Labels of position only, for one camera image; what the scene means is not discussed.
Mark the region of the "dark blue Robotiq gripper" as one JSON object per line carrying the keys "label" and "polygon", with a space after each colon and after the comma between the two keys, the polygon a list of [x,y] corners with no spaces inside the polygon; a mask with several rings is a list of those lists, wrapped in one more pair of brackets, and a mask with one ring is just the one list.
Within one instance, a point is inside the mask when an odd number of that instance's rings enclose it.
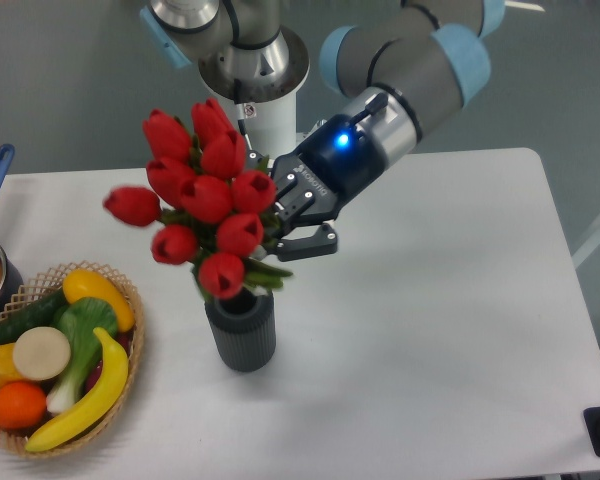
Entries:
{"label": "dark blue Robotiq gripper", "polygon": [[[335,219],[340,210],[388,169],[398,151],[398,118],[387,113],[337,114],[278,157],[279,235]],[[269,173],[270,156],[248,150],[244,170]],[[265,251],[281,262],[336,253],[338,235],[323,223],[309,237],[278,239]]]}

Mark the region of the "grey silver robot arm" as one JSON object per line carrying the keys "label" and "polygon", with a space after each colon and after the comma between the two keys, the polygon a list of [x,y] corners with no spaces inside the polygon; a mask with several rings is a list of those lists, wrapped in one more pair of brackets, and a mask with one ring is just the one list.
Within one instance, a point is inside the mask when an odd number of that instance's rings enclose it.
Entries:
{"label": "grey silver robot arm", "polygon": [[272,176],[279,223],[255,254],[282,261],[334,253],[340,210],[486,85],[483,40],[504,15],[501,1],[404,1],[376,26],[334,30],[319,69],[348,104],[300,136],[296,94],[310,59],[278,2],[149,1],[140,12],[174,66],[198,68],[248,165]]}

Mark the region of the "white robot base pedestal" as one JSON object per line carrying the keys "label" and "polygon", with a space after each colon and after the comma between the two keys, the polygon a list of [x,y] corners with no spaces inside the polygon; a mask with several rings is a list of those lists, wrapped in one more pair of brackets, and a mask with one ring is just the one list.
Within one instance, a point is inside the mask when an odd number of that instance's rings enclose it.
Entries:
{"label": "white robot base pedestal", "polygon": [[302,139],[297,128],[297,94],[309,73],[299,79],[249,85],[231,82],[224,76],[202,77],[235,130],[243,127],[251,148],[276,158],[291,152]]}

